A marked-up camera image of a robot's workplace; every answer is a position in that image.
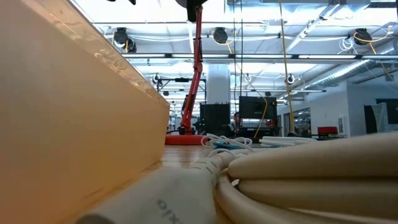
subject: ceiling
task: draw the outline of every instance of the ceiling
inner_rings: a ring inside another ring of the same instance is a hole
[[[71,0],[78,10],[101,32],[110,42],[117,27],[126,27],[130,38],[134,39],[139,54],[191,54],[193,45],[190,39],[195,36],[195,25],[187,22],[187,13],[175,0],[137,0],[133,6],[128,0],[109,2],[106,0]],[[315,7],[313,4],[301,4],[295,10],[289,8],[282,12],[285,20],[284,31],[286,46],[310,25],[309,21],[319,18],[326,8]],[[340,9],[337,13],[311,26],[311,31],[304,36],[288,52],[289,54],[356,54],[351,48],[344,49],[342,41],[348,34],[353,34],[357,28],[367,28],[373,39],[386,35],[388,27],[391,33],[382,41],[374,43],[377,48],[395,37],[398,31],[397,10],[394,8],[369,7],[357,11],[348,8]],[[228,34],[227,45],[218,45],[212,39],[215,27],[225,27]],[[280,12],[278,7],[243,7],[239,6],[235,13],[231,6],[222,0],[209,0],[203,5],[202,50],[204,54],[281,54],[282,39]],[[354,45],[358,54],[371,54],[369,45]],[[175,60],[172,58],[129,59],[130,63],[146,77],[152,80],[154,74],[162,78],[192,77],[192,60]],[[247,62],[239,61],[243,66],[243,73],[250,75],[251,83],[256,88],[280,89],[284,86],[285,68],[282,61]],[[234,82],[234,62],[228,63],[231,71],[231,88]],[[338,66],[339,63],[317,61],[316,63],[289,63],[288,73],[303,80],[311,80],[325,71]],[[205,63],[204,78],[208,72]],[[190,84],[170,82],[168,88],[189,88]],[[246,81],[243,87],[249,87]],[[168,98],[181,98],[187,92],[170,93]]]

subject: ceiling light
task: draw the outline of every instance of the ceiling light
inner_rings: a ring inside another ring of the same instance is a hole
[[[193,58],[193,54],[172,54],[172,58]]]
[[[295,79],[294,79],[294,76],[292,74],[290,74],[289,77],[287,77],[287,83],[290,84],[290,85],[294,83],[294,80]]]
[[[205,58],[228,58],[229,55],[222,55],[222,54],[204,54],[202,57]]]
[[[122,54],[125,58],[164,58],[164,54]]]
[[[242,58],[242,55],[236,55],[237,58]],[[269,55],[269,54],[245,54],[244,58],[283,58],[283,55]],[[286,55],[286,58],[292,58],[291,55]]]
[[[352,59],[356,55],[300,55],[300,59]]]
[[[324,93],[326,90],[292,90],[292,93]]]
[[[354,42],[355,44],[358,45],[366,45],[369,43],[369,41],[372,41],[372,36],[368,32],[366,28],[358,28],[355,30],[354,33]]]
[[[131,4],[136,5],[136,0],[129,0],[129,1],[131,2]]]
[[[152,76],[152,83],[154,85],[156,85],[158,80],[159,80],[159,76],[156,73],[155,75]]]
[[[225,44],[228,41],[228,34],[225,32],[224,27],[216,27],[213,32],[213,39],[219,44]]]
[[[398,59],[398,55],[363,55],[362,59]]]
[[[126,53],[136,53],[136,42],[129,38],[127,35],[127,28],[118,27],[117,31],[113,34],[113,43],[115,46],[126,49]]]

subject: white column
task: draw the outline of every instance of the white column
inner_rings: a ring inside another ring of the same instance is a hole
[[[229,64],[210,64],[207,74],[207,104],[229,103],[231,73]]]

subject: white cable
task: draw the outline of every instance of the white cable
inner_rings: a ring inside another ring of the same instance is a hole
[[[106,38],[112,38],[112,35],[106,34],[104,35]],[[129,37],[137,40],[149,41],[149,42],[180,42],[190,40],[189,37],[179,36],[179,37],[162,37],[162,36],[142,36],[142,35],[129,35]],[[244,37],[243,41],[260,41],[260,40],[271,40],[278,39],[277,35],[275,36],[267,36],[267,37]],[[345,37],[314,37],[314,38],[305,38],[302,41],[308,42],[322,42],[322,41],[330,41],[330,40],[340,40]],[[294,37],[285,37],[285,39],[292,40]],[[236,37],[236,41],[242,41],[241,37]]]
[[[338,46],[340,47],[341,51],[338,52],[337,54],[340,54],[340,53],[342,53],[342,52],[351,50],[351,49],[354,47],[354,44],[355,44],[355,42],[354,42],[354,40],[353,40],[352,38],[349,38],[349,39],[347,39],[347,38],[342,39],[342,40],[339,42],[339,44],[338,44]]]
[[[205,144],[203,142],[203,140],[205,140],[206,138],[209,139],[208,142],[210,143],[210,146],[208,146],[207,144]],[[235,145],[235,146],[240,146],[243,149],[247,149],[250,152],[254,152],[254,149],[251,147],[253,141],[251,139],[243,138],[243,137],[239,137],[239,138],[236,138],[236,139],[229,139],[229,138],[227,138],[225,136],[220,136],[219,137],[219,136],[214,135],[214,134],[207,134],[206,136],[204,136],[201,139],[200,142],[201,142],[202,146],[204,146],[205,148],[208,148],[208,149],[214,149],[215,148],[213,143],[225,143],[225,144],[230,143],[230,144]]]
[[[264,136],[260,139],[262,146],[296,146],[300,144],[308,144],[317,141],[316,139],[300,138],[300,137],[269,137]]]

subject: hanging cable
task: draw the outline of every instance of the hanging cable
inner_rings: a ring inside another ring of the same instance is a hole
[[[345,51],[349,51],[354,47],[354,40],[351,38],[342,39],[339,42],[339,47],[340,47],[341,51],[338,52],[337,54],[340,54]]]
[[[267,99],[266,99],[265,97],[263,97],[263,96],[261,95],[261,93],[259,93],[259,92],[256,90],[256,87],[254,87],[254,86],[251,84],[251,82],[248,80],[248,78],[246,78],[246,76],[244,77],[244,79],[249,83],[249,85],[251,86],[251,88],[253,88],[253,90],[254,90],[258,95],[260,95],[260,97],[261,97],[261,98],[264,100],[264,102],[266,103],[266,107],[264,108],[264,112],[262,113],[262,118],[261,118],[261,120],[260,120],[260,123],[259,123],[259,126],[258,126],[258,128],[257,128],[257,131],[256,131],[256,133],[255,133],[255,135],[254,135],[254,138],[256,138],[257,135],[258,135],[258,133],[259,133],[259,131],[260,131],[262,122],[264,121],[264,118],[266,117],[266,113],[267,113],[267,109],[268,109],[268,101],[267,101]]]
[[[242,1],[241,1],[241,86],[239,95],[242,96],[242,76],[243,76],[243,8],[242,8]]]
[[[234,30],[233,30],[233,32],[234,32],[234,40],[233,40],[233,42],[234,42],[234,54],[236,54],[236,34],[235,34],[235,1],[233,1],[233,17],[234,17]],[[234,69],[235,69],[235,84],[234,84],[234,105],[235,105],[235,113],[236,112],[238,112],[238,110],[237,110],[237,108],[236,108],[236,56],[234,55]],[[238,124],[236,121],[235,121],[235,127],[238,127],[238,125],[239,125],[239,127],[240,127],[240,124]]]
[[[286,60],[286,43],[285,43],[285,30],[284,30],[284,19],[282,15],[282,0],[279,0],[279,9],[280,9],[280,26],[282,28],[282,43],[284,48],[284,62],[285,62],[285,84],[286,84],[286,92],[289,101],[289,110],[290,110],[290,131],[294,133],[294,117],[293,117],[293,107],[292,107],[292,95],[289,89],[289,84],[287,83],[287,60]]]
[[[374,47],[373,47],[373,44],[372,44],[372,43],[369,43],[369,45],[371,46],[373,53],[374,53],[375,55],[377,55],[376,50],[375,50]],[[385,73],[388,75],[388,77],[391,79],[391,81],[394,81],[394,78],[391,76],[391,74],[390,74],[390,72],[388,71],[388,69],[383,65],[383,63],[380,62],[380,64],[381,64],[381,66],[383,67],[384,72],[385,72]]]
[[[229,46],[229,44],[227,44],[227,46],[228,46],[229,53],[232,54],[231,47]]]

